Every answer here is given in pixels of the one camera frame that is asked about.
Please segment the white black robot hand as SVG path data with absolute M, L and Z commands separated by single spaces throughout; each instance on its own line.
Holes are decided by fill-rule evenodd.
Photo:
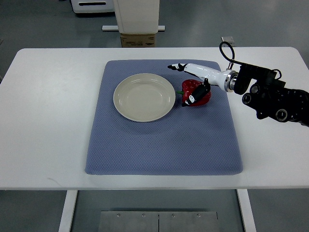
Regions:
M 169 69 L 172 70 L 178 70 L 178 71 L 184 71 L 186 73 L 189 73 L 193 76 L 196 76 L 200 78 L 201 82 L 204 82 L 205 80 L 208 80 L 208 83 L 213 86 L 219 86 L 222 90 L 226 92 L 232 91 L 232 89 L 229 87 L 231 77 L 233 75 L 232 70 L 226 70 L 224 72 L 220 72 L 218 70 L 188 63 L 188 64 L 172 64 L 168 66 Z

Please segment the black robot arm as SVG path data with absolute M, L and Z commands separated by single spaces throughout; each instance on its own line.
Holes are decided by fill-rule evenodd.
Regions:
M 219 50 L 229 61 L 228 69 L 240 65 L 239 72 L 224 81 L 226 91 L 242 96 L 242 103 L 256 111 L 258 119 L 272 118 L 278 122 L 298 122 L 309 125 L 309 93 L 288 89 L 281 81 L 278 69 L 268 69 L 235 60 L 235 52 L 228 42 L 221 42 Z

